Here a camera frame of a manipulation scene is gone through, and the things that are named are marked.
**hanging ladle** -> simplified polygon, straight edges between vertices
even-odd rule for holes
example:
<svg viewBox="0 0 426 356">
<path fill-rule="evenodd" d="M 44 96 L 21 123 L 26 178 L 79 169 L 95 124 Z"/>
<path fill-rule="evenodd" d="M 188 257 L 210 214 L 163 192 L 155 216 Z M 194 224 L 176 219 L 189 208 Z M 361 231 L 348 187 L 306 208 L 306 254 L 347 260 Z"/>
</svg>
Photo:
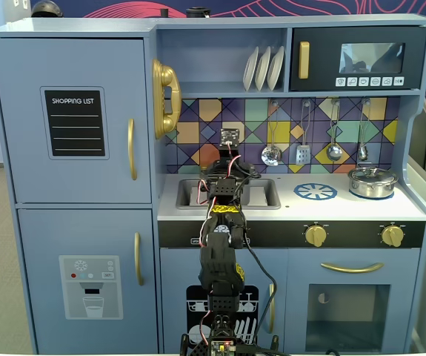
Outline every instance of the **hanging ladle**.
<svg viewBox="0 0 426 356">
<path fill-rule="evenodd" d="M 274 108 L 277 108 L 277 106 L 279 106 L 278 102 L 271 102 L 270 105 Z M 270 133 L 272 136 L 272 144 L 270 146 L 267 146 L 266 148 L 264 148 L 264 150 L 262 151 L 262 162 L 265 163 L 266 165 L 270 165 L 270 166 L 274 166 L 274 165 L 279 165 L 280 160 L 282 159 L 282 150 L 280 150 L 280 148 L 278 148 L 277 146 L 275 146 L 275 130 L 277 129 L 277 126 L 279 126 L 279 122 L 278 122 L 278 118 L 277 118 L 277 111 L 278 108 L 275 112 L 275 125 L 272 128 L 272 125 L 270 124 L 270 115 L 268 118 L 268 125 L 270 128 Z"/>
<path fill-rule="evenodd" d="M 369 112 L 367 113 L 367 120 L 366 123 L 362 124 L 362 117 L 364 116 L 364 106 L 369 107 Z M 361 108 L 361 118 L 359 119 L 359 148 L 358 148 L 358 159 L 360 161 L 366 161 L 369 155 L 367 154 L 367 147 L 364 140 L 366 136 L 366 129 L 369 125 L 370 120 L 370 100 L 369 99 L 363 99 L 362 100 L 362 108 Z"/>
<path fill-rule="evenodd" d="M 339 145 L 336 144 L 336 130 L 338 128 L 339 123 L 339 99 L 332 99 L 331 100 L 331 121 L 330 121 L 330 127 L 331 127 L 331 143 L 328 146 L 328 149 L 326 150 L 327 157 L 332 161 L 339 161 L 343 155 L 343 150 Z M 336 124 L 333 126 L 333 113 L 334 108 L 337 107 L 337 116 L 336 116 Z"/>
</svg>

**dishwasher sticker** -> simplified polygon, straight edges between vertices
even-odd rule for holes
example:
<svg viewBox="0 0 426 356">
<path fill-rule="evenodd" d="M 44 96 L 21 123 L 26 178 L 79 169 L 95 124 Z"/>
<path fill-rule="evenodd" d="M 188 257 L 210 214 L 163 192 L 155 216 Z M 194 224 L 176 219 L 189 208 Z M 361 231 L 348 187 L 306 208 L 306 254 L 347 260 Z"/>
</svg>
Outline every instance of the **dishwasher sticker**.
<svg viewBox="0 0 426 356">
<path fill-rule="evenodd" d="M 187 329 L 190 337 L 190 348 L 201 342 L 199 332 L 201 319 L 209 312 L 207 307 L 207 292 L 201 286 L 189 286 L 186 290 Z M 259 290 L 255 286 L 245 286 L 239 296 L 239 310 L 234 326 L 234 333 L 244 343 L 253 343 L 253 335 L 259 321 Z M 202 331 L 209 337 L 213 316 L 209 314 L 204 320 Z"/>
</svg>

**white plate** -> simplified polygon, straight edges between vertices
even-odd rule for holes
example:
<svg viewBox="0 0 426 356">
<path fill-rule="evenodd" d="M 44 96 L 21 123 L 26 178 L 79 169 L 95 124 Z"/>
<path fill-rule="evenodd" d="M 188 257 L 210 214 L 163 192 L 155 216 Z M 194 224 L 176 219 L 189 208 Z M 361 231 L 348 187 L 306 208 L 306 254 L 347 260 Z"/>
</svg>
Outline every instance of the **white plate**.
<svg viewBox="0 0 426 356">
<path fill-rule="evenodd" d="M 267 69 L 269 68 L 270 61 L 270 46 L 267 47 L 265 53 L 260 57 L 259 65 L 257 66 L 256 73 L 256 87 L 257 90 L 260 91 L 262 89 L 262 85 L 264 85 L 265 77 L 267 75 Z"/>
<path fill-rule="evenodd" d="M 247 64 L 245 65 L 244 78 L 242 78 L 242 82 L 244 83 L 244 88 L 246 91 L 249 90 L 250 84 L 252 83 L 252 78 L 254 77 L 254 72 L 256 71 L 257 57 L 259 56 L 259 48 L 252 52 L 249 59 L 247 60 Z"/>
<path fill-rule="evenodd" d="M 284 46 L 279 48 L 279 52 L 270 61 L 269 73 L 267 74 L 267 84 L 269 89 L 273 90 L 279 80 L 280 70 L 282 69 L 282 62 L 284 61 Z"/>
</svg>

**ice dispenser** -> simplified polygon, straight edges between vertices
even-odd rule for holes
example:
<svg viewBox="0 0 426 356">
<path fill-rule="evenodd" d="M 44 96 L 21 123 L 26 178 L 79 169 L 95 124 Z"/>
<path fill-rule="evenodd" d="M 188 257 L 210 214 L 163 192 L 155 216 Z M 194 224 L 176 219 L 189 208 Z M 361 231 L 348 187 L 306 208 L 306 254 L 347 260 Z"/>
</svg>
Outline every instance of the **ice dispenser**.
<svg viewBox="0 0 426 356">
<path fill-rule="evenodd" d="M 60 256 L 67 319 L 122 319 L 118 256 Z"/>
</svg>

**play kitchen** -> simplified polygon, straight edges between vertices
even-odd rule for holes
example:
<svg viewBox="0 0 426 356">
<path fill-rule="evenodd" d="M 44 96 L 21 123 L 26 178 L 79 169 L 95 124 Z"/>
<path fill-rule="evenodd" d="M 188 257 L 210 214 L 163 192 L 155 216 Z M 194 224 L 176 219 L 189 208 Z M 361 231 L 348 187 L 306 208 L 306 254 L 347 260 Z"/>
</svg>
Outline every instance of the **play kitchen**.
<svg viewBox="0 0 426 356">
<path fill-rule="evenodd" d="M 68 20 L 0 28 L 0 133 L 35 352 L 178 353 L 182 334 L 190 348 L 209 335 L 200 173 L 227 154 L 226 131 L 237 156 L 223 175 L 233 159 L 247 168 L 246 241 L 276 281 L 236 250 L 235 334 L 263 347 L 277 335 L 293 354 L 409 352 L 426 203 L 405 167 L 426 18 Z"/>
</svg>

